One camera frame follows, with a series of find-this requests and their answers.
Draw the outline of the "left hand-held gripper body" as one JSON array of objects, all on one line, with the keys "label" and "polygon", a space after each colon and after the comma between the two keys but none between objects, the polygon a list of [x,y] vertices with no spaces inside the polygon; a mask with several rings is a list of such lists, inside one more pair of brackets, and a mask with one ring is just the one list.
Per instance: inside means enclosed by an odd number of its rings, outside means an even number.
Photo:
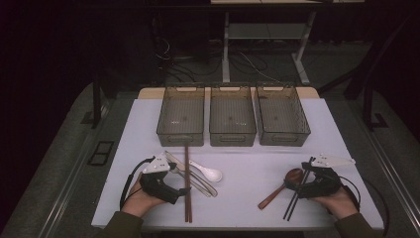
[{"label": "left hand-held gripper body", "polygon": [[171,165],[162,156],[152,158],[150,164],[143,169],[140,184],[145,193],[170,202],[173,196],[179,196],[178,189],[167,185],[163,179],[171,170]]}]

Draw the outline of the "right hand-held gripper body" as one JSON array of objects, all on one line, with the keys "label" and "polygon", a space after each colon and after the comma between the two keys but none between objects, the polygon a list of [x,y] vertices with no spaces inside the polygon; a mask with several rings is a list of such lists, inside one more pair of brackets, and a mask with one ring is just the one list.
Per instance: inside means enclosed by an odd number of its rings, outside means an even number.
[{"label": "right hand-held gripper body", "polygon": [[312,172],[315,179],[311,182],[306,182],[309,186],[301,190],[306,190],[309,193],[308,198],[334,194],[342,185],[341,179],[334,171],[334,167],[354,165],[355,163],[354,159],[325,154],[312,157],[309,162],[302,163],[302,168],[306,172]]}]

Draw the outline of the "metal fork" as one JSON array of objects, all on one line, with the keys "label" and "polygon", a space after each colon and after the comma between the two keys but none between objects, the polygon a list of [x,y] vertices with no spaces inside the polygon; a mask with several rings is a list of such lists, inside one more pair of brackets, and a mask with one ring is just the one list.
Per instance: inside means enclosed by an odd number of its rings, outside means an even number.
[{"label": "metal fork", "polygon": [[[181,177],[183,177],[184,179],[186,179],[186,176],[183,172],[181,172],[178,168],[175,168],[173,170],[170,170],[173,174],[177,174]],[[204,195],[206,195],[207,197],[211,197],[211,193],[209,192],[209,190],[205,187],[203,187],[202,185],[198,184],[197,182],[193,181],[192,179],[190,180],[190,185],[194,186],[196,189],[198,189],[201,193],[203,193]]]}]

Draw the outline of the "metal table knife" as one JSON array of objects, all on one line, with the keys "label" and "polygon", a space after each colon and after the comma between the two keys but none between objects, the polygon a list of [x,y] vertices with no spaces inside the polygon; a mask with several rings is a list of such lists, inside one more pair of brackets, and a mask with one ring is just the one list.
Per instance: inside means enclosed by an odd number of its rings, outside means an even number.
[{"label": "metal table knife", "polygon": [[[178,168],[183,173],[185,172],[184,163],[178,160],[172,153],[165,151],[164,155],[170,162],[176,163],[175,168]],[[209,182],[197,175],[195,172],[190,171],[190,179],[207,188],[213,197],[216,197],[218,195],[218,191]]]}]

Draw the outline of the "brown wooden chopstick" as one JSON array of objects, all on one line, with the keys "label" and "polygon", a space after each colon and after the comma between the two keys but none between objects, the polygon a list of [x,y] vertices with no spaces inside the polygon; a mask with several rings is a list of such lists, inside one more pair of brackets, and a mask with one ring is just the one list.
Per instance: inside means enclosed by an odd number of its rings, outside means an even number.
[{"label": "brown wooden chopstick", "polygon": [[[189,165],[188,165],[188,160],[189,160],[189,156],[188,156],[188,147],[185,146],[184,147],[184,165],[185,165],[185,176],[186,178],[184,179],[184,183],[185,183],[185,188],[190,187],[190,178],[189,178]],[[190,198],[190,193],[185,197],[185,222],[190,222],[191,221],[191,198]]]},{"label": "brown wooden chopstick", "polygon": [[188,195],[186,196],[186,218],[185,221],[192,223],[192,202],[191,202],[191,181],[190,181],[190,168],[189,168],[189,148],[185,146],[185,184],[189,189]]}]

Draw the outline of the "brown wooden spoon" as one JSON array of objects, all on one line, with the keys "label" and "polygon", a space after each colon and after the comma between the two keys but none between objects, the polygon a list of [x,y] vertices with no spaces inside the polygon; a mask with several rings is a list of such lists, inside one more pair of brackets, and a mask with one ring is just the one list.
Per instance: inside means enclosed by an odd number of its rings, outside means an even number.
[{"label": "brown wooden spoon", "polygon": [[285,188],[287,183],[299,184],[303,180],[302,169],[292,169],[284,177],[283,184],[258,204],[258,209],[265,209]]}]

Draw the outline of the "grey mesh basket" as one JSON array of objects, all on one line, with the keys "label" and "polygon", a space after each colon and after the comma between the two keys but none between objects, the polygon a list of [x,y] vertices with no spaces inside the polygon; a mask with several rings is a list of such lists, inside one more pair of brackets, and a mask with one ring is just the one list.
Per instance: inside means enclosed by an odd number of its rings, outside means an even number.
[{"label": "grey mesh basket", "polygon": [[302,147],[311,134],[294,86],[260,83],[255,106],[261,145]]},{"label": "grey mesh basket", "polygon": [[254,144],[257,126],[248,86],[211,88],[209,133],[212,147],[251,147]]},{"label": "grey mesh basket", "polygon": [[164,91],[157,136],[164,147],[204,145],[204,87],[167,87]]}]

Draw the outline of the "person's right hand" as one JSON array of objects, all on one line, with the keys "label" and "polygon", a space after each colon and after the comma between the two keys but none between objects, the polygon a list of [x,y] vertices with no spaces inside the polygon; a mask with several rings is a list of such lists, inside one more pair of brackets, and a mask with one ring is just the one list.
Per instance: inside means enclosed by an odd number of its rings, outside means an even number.
[{"label": "person's right hand", "polygon": [[343,188],[328,196],[314,197],[313,201],[319,202],[337,219],[343,219],[358,213],[349,194]]}]

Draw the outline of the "person's left hand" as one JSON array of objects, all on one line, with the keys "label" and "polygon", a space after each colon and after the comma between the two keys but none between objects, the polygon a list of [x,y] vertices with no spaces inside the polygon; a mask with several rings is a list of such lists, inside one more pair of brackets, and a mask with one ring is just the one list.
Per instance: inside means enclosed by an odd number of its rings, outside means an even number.
[{"label": "person's left hand", "polygon": [[143,192],[140,183],[136,181],[131,187],[129,196],[126,198],[121,211],[137,217],[143,217],[152,208],[161,204],[164,204],[163,200]]}]

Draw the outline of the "white ceramic spoon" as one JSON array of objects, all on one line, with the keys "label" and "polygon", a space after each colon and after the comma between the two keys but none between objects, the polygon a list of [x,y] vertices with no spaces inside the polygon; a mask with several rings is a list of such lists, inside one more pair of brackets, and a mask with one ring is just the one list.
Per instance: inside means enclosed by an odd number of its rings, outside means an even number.
[{"label": "white ceramic spoon", "polygon": [[223,174],[219,170],[201,166],[194,161],[190,161],[189,164],[200,171],[209,181],[219,182],[223,178]]}]

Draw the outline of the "black metal stand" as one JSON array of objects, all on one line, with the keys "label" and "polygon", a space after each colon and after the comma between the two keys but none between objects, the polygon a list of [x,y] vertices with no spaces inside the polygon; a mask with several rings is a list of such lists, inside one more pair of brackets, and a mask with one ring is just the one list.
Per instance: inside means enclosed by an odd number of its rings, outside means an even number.
[{"label": "black metal stand", "polygon": [[401,19],[392,31],[374,42],[362,62],[318,89],[320,94],[347,81],[344,95],[363,98],[363,121],[371,130],[384,121],[372,113],[373,94],[385,97],[393,110],[420,135],[420,11]]},{"label": "black metal stand", "polygon": [[92,81],[92,108],[84,114],[81,124],[90,125],[92,129],[96,129],[105,116],[108,105],[108,99],[102,90],[101,78],[98,74],[94,74]]}]

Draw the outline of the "white desk with metal legs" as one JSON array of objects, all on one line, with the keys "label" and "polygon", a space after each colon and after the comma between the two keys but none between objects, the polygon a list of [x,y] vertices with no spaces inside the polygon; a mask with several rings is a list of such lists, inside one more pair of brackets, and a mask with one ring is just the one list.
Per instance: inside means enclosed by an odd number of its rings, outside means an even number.
[{"label": "white desk with metal legs", "polygon": [[[229,41],[230,40],[298,40],[299,48],[291,54],[297,77],[303,85],[309,85],[302,57],[308,43],[318,10],[315,7],[340,7],[346,5],[363,4],[365,0],[210,0],[211,7],[225,7],[224,35],[222,54],[222,78],[224,82],[231,81]],[[295,4],[298,8],[309,7],[309,13],[303,23],[234,23],[232,10],[228,7],[246,7],[251,10],[261,10],[267,7],[273,10],[279,7],[284,10]]]}]

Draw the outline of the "black floor outlet frame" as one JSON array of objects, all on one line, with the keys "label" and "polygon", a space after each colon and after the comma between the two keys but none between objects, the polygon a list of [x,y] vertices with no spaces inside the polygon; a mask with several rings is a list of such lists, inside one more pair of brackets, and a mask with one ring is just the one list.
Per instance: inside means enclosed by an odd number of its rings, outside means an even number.
[{"label": "black floor outlet frame", "polygon": [[89,166],[105,166],[112,152],[113,145],[113,141],[99,141],[87,164]]}]

